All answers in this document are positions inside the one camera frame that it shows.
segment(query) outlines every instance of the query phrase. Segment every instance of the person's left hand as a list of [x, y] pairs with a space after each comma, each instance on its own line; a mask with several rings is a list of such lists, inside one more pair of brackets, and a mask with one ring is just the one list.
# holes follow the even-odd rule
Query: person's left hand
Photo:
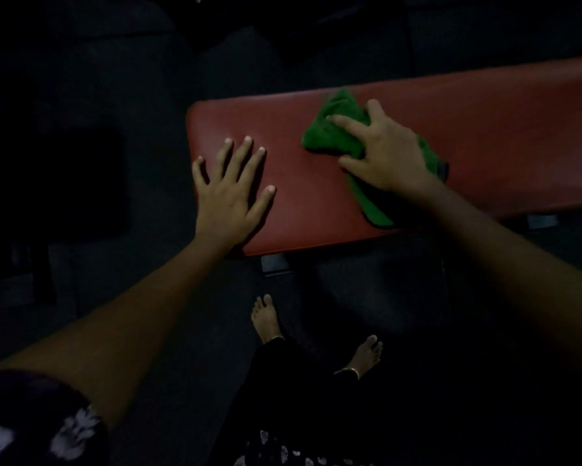
[[191, 167], [198, 192], [196, 238], [219, 245], [226, 252], [242, 243], [258, 226], [276, 192], [276, 188], [269, 185], [254, 205], [248, 207], [254, 174], [265, 155], [264, 147], [260, 147], [241, 171], [251, 145], [252, 138], [248, 136], [233, 154], [224, 172], [226, 157], [233, 148], [233, 141], [226, 139], [217, 153], [217, 164], [209, 174], [209, 184], [202, 177], [204, 158], [198, 157]]

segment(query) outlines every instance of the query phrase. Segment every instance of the red bench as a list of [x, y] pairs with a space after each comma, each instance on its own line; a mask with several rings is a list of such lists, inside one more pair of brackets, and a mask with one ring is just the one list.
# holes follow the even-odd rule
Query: red bench
[[[502, 218], [582, 206], [582, 58], [350, 87], [377, 98], [450, 163], [448, 186]], [[187, 112], [192, 160], [225, 137], [267, 148], [259, 191], [278, 192], [246, 255], [382, 235], [362, 216], [336, 157], [309, 153], [302, 133], [334, 89], [202, 101]]]

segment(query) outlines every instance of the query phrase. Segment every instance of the forearm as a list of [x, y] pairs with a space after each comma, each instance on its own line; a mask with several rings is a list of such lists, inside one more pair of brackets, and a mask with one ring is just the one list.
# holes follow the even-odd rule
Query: forearm
[[582, 272], [435, 183], [425, 209], [516, 314], [582, 372]]
[[189, 294], [227, 249], [194, 240], [93, 313], [0, 362], [75, 387], [113, 426], [128, 407]]

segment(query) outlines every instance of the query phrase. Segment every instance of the black pants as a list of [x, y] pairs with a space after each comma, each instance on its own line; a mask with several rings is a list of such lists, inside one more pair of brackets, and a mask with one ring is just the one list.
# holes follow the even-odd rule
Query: black pants
[[356, 463], [371, 456], [371, 427], [356, 408], [358, 385], [354, 372], [315, 372], [293, 342], [273, 339], [257, 348], [208, 464], [233, 464], [246, 438], [260, 430], [315, 457]]

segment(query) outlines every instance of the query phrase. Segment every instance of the bare foot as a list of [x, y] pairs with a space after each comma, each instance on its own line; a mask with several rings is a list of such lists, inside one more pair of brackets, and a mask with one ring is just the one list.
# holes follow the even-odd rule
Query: bare foot
[[278, 325], [276, 308], [273, 307], [273, 299], [269, 294], [266, 294], [263, 299], [265, 301], [260, 296], [256, 298], [250, 319], [252, 319], [258, 336], [266, 344], [273, 337], [281, 336], [282, 333], [280, 333], [280, 326]]
[[360, 377], [364, 376], [369, 369], [379, 363], [379, 359], [382, 356], [382, 349], [383, 344], [377, 342], [377, 336], [370, 336], [366, 342], [358, 347], [356, 354], [351, 358], [346, 368], [354, 368]]

